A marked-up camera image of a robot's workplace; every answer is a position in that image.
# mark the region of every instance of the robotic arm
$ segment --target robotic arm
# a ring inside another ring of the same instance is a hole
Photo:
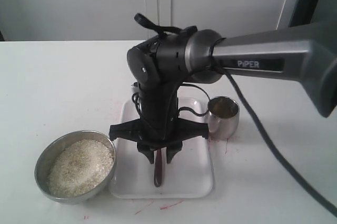
[[[337,23],[318,23],[222,39],[213,30],[158,26],[141,14],[135,20],[157,36],[131,48],[127,62],[138,82],[140,118],[111,125],[110,139],[137,142],[154,162],[154,151],[166,147],[167,162],[182,141],[208,137],[205,123],[178,114],[181,83],[214,83],[221,78],[212,60],[231,74],[295,80],[302,84],[323,117],[337,105]]]

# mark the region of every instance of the white plastic tray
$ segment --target white plastic tray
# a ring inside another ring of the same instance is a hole
[[[179,98],[179,106],[189,106],[201,113],[199,101]],[[181,118],[203,122],[203,118],[190,112],[181,112]],[[121,123],[138,118],[132,101],[122,109]],[[163,161],[166,150],[162,149]],[[116,140],[118,164],[115,177],[109,185],[113,196],[123,199],[200,198],[213,188],[213,172],[207,140],[196,137],[183,142],[183,149],[170,164],[164,164],[163,183],[156,187],[153,182],[154,165],[137,151],[136,143],[124,139]]]

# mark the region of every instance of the table surface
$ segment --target table surface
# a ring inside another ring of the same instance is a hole
[[[44,197],[34,180],[37,158],[63,134],[108,134],[110,124],[119,122],[134,82],[126,52],[137,43],[0,43],[1,222],[336,223],[276,161],[242,105],[236,134],[228,142],[210,142],[215,185],[205,198],[121,200],[105,190],[67,206]],[[337,109],[320,117],[296,82],[235,79],[284,156],[337,204]],[[225,77],[201,86],[210,96],[239,101]],[[205,100],[186,87],[179,96]]]

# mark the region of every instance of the rice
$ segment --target rice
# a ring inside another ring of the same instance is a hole
[[[114,157],[102,143],[80,140],[56,159],[48,176],[51,195],[70,198],[82,195],[100,184],[109,174]]]

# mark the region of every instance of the metal cup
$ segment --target metal cup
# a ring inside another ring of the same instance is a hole
[[[227,96],[217,96],[208,103],[210,137],[223,140],[232,136],[239,124],[240,108],[237,102]]]

